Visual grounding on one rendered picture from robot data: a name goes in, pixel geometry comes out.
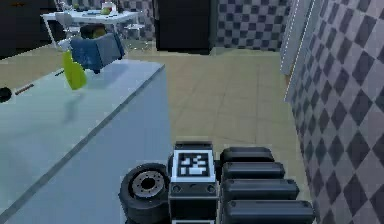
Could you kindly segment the pale blue kitchen counter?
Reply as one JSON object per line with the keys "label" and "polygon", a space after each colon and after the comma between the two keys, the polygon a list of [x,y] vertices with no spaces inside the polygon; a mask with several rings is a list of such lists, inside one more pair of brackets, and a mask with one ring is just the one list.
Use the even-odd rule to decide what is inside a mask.
{"label": "pale blue kitchen counter", "polygon": [[123,177],[171,149],[163,64],[115,61],[78,90],[48,74],[0,103],[0,224],[124,224]]}

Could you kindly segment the black round object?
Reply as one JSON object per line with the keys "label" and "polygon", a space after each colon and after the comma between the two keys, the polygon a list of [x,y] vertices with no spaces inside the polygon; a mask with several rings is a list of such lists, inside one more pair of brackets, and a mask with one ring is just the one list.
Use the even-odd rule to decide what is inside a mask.
{"label": "black round object", "polygon": [[0,88],[0,103],[8,101],[12,96],[12,91],[8,87]]}

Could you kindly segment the black fridge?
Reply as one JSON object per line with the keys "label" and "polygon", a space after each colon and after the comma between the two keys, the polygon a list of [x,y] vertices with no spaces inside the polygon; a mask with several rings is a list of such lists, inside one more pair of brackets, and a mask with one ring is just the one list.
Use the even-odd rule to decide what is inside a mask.
{"label": "black fridge", "polygon": [[156,47],[206,55],[212,48],[212,0],[154,0]]}

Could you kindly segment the white room door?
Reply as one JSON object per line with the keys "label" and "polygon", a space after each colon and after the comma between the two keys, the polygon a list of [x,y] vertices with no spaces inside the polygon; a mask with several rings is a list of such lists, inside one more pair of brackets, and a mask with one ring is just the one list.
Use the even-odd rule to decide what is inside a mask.
{"label": "white room door", "polygon": [[322,0],[292,0],[283,42],[280,49],[280,73],[288,81],[284,101],[293,98],[297,76],[306,57]]}

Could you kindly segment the white chair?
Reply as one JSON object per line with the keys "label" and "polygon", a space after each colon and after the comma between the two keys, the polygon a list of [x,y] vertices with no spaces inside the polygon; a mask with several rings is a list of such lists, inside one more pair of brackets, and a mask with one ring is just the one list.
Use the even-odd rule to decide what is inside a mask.
{"label": "white chair", "polygon": [[141,39],[141,31],[144,28],[145,25],[141,23],[130,23],[124,27],[124,29],[127,31],[127,36],[136,40]]}

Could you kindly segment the brown stick utensil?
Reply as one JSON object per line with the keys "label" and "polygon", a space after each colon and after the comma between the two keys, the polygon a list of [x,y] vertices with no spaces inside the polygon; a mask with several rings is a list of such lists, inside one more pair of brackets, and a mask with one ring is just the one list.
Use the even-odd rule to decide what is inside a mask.
{"label": "brown stick utensil", "polygon": [[21,88],[21,89],[15,91],[14,94],[15,94],[15,95],[19,95],[19,94],[21,94],[21,93],[27,91],[28,89],[30,89],[30,88],[32,88],[32,87],[34,87],[34,84],[33,84],[33,83],[31,83],[31,84],[29,84],[29,85],[27,85],[27,86],[24,86],[23,88]]}

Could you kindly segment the green spray bottle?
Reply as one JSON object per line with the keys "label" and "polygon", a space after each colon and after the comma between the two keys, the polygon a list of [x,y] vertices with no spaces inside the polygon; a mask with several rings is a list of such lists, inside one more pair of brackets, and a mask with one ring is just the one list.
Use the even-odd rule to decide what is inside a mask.
{"label": "green spray bottle", "polygon": [[72,57],[70,39],[61,40],[58,45],[62,50],[62,66],[69,87],[72,90],[81,89],[87,83],[87,78],[83,67]]}

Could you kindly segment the white dining table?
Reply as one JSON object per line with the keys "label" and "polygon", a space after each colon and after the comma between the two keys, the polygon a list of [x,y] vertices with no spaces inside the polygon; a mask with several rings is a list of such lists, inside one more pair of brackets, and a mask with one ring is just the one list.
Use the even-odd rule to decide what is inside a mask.
{"label": "white dining table", "polygon": [[[112,25],[115,32],[118,31],[117,25],[124,23],[128,20],[138,21],[139,13],[123,11],[122,13],[112,13],[111,15],[95,15],[86,16],[86,12],[69,11],[73,21],[75,23],[102,23],[106,25]],[[49,21],[55,21],[55,12],[41,14],[41,18],[47,28],[48,35],[51,40],[51,45],[56,48],[57,42],[52,34],[51,28],[48,24]]]}

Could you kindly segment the dark kitchen cabinet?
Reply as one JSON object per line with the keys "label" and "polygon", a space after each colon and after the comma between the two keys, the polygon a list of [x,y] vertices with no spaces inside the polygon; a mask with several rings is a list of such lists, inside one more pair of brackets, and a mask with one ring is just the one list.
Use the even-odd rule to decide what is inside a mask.
{"label": "dark kitchen cabinet", "polygon": [[0,0],[0,59],[49,44],[41,15],[56,11],[54,0]]}

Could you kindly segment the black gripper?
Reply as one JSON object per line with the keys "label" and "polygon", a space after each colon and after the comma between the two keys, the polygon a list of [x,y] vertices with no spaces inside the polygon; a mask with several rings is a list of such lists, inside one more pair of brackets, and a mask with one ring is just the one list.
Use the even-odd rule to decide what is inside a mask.
{"label": "black gripper", "polygon": [[168,224],[168,189],[164,164],[145,163],[129,171],[118,193],[125,224]]}

